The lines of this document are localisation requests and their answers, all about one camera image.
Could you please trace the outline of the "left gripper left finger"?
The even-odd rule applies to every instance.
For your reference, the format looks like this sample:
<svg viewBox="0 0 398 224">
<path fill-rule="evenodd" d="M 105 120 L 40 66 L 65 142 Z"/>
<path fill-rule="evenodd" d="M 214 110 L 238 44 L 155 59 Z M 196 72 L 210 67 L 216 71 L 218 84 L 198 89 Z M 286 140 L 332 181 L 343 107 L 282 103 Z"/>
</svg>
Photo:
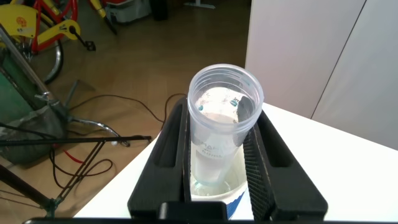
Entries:
<svg viewBox="0 0 398 224">
<path fill-rule="evenodd" d="M 187 99 L 179 99 L 159 133 L 127 208 L 133 218 L 155 218 L 165 202 L 191 201 Z"/>
</svg>

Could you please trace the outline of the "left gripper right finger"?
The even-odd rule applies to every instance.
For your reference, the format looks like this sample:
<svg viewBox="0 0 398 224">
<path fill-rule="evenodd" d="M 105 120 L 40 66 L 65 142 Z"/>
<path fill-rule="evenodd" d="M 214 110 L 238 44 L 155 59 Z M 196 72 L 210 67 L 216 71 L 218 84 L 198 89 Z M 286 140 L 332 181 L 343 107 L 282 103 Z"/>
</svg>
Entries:
<svg viewBox="0 0 398 224">
<path fill-rule="evenodd" d="M 328 204 L 270 119 L 261 113 L 243 143 L 255 221 L 322 221 Z"/>
</svg>

